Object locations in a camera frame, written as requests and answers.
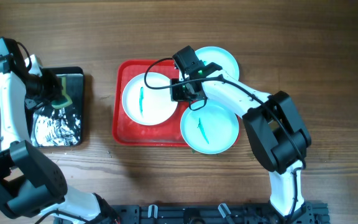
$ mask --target green marker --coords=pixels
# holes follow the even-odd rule
[[[201,133],[202,133],[202,135],[203,135],[205,141],[209,144],[209,141],[208,141],[208,139],[206,138],[206,135],[205,135],[205,132],[204,132],[203,124],[201,124],[201,118],[198,118],[198,127],[197,127],[197,128],[200,129],[200,131],[201,131]]]
[[[143,87],[140,88],[140,96],[139,96],[139,109],[140,109],[140,114],[143,116],[143,98],[144,98],[144,94],[143,94]]]

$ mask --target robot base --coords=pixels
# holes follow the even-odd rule
[[[195,208],[200,211],[200,217],[206,224],[231,223],[224,219],[217,206],[172,206],[140,207],[138,205],[113,205],[121,220],[104,220],[100,224],[184,224],[185,211]],[[248,203],[245,205],[228,206],[231,212],[231,224],[281,224],[285,223],[268,203]],[[296,224],[330,224],[328,208],[325,203],[305,202],[299,218],[292,223]],[[69,224],[71,222],[56,218],[54,224]]]

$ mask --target table top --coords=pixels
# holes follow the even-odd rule
[[[290,94],[313,142],[304,198],[328,203],[332,223],[358,223],[358,1],[0,0],[2,35],[46,67],[86,73],[84,142],[42,149],[68,184],[110,204],[267,202],[269,175],[243,125],[218,156],[122,146],[111,135],[122,62],[213,45],[233,54],[240,81]],[[0,212],[0,223],[35,221]]]

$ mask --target stacked plate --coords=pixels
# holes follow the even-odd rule
[[[203,47],[196,50],[196,55],[205,64],[215,62],[231,77],[239,79],[239,66],[228,51],[219,47]],[[167,86],[170,79],[165,75],[149,72],[147,83],[150,86]],[[147,88],[143,73],[126,85],[122,92],[122,105],[130,119],[149,126],[160,124],[171,117],[178,102],[171,101],[169,89]],[[203,101],[197,101],[191,107],[195,109],[203,105]],[[180,130],[186,143],[194,150],[205,154],[217,154],[235,143],[239,134],[239,122],[237,116],[224,105],[207,100],[206,105],[200,110],[186,109],[181,117]]]

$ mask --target tray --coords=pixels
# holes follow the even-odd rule
[[[187,102],[179,102],[172,116],[161,124],[144,126],[131,120],[122,108],[121,94],[127,83],[136,75],[144,73],[155,60],[128,60],[121,64],[117,73],[116,101],[112,119],[114,139],[127,146],[188,147],[180,132],[180,119],[187,109]],[[161,73],[168,78],[178,78],[173,60],[154,66],[150,72]]]

